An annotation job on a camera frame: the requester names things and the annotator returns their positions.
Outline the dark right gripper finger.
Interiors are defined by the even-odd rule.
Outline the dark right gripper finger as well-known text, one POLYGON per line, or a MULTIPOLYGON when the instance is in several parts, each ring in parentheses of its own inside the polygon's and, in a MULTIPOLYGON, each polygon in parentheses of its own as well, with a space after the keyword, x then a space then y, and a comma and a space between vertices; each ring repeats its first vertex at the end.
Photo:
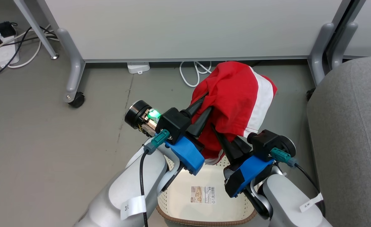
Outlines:
POLYGON ((237 148, 237 150, 242 152, 242 154, 248 154, 252 151, 252 146, 239 136, 234 138, 232 144, 237 148))
POLYGON ((233 143, 231 143, 226 138, 226 135, 216 131, 214 124, 210 124, 210 126, 211 126, 214 134, 216 135, 216 137, 217 137, 217 139, 220 143, 220 146, 222 147, 222 150, 225 153, 229 163, 231 165, 234 165, 235 163, 237 163, 239 161, 239 159, 241 158, 240 148, 237 147, 236 145, 234 145, 233 143))

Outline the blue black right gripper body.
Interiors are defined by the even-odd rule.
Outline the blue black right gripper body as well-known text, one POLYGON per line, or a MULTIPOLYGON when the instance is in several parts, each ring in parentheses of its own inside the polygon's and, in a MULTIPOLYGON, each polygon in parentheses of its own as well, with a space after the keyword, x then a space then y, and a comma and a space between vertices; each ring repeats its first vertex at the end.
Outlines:
POLYGON ((232 165, 227 166, 223 170, 227 195, 229 197, 236 197, 273 162, 273 158, 270 158, 269 161, 263 161, 256 156, 251 156, 237 168, 232 165))

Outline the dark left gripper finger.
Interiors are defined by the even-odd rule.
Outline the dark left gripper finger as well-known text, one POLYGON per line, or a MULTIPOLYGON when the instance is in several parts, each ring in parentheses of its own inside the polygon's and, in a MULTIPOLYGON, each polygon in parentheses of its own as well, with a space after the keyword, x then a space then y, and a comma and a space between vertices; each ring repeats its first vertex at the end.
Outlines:
POLYGON ((208 107, 206 110, 204 110, 196 122, 188 127, 187 132, 193 137, 198 138, 201 135, 213 109, 214 107, 208 107))
POLYGON ((204 99, 207 95, 208 95, 208 92, 205 93, 200 99, 193 102, 188 108, 181 110, 180 113, 186 116, 187 118, 191 119, 197 113, 197 111, 201 108, 204 102, 204 99))

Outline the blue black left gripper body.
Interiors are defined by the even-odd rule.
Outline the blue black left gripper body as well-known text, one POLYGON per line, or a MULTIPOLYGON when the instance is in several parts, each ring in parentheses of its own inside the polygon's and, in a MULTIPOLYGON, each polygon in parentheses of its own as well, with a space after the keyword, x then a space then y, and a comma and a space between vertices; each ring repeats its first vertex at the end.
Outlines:
POLYGON ((164 155, 173 162, 181 162, 190 171, 190 174, 196 176, 205 161, 201 154, 204 146, 187 133, 177 139, 175 144, 169 143, 170 141, 174 141, 173 139, 170 140, 169 136, 169 132, 164 133, 164 138, 166 139, 164 141, 164 155))

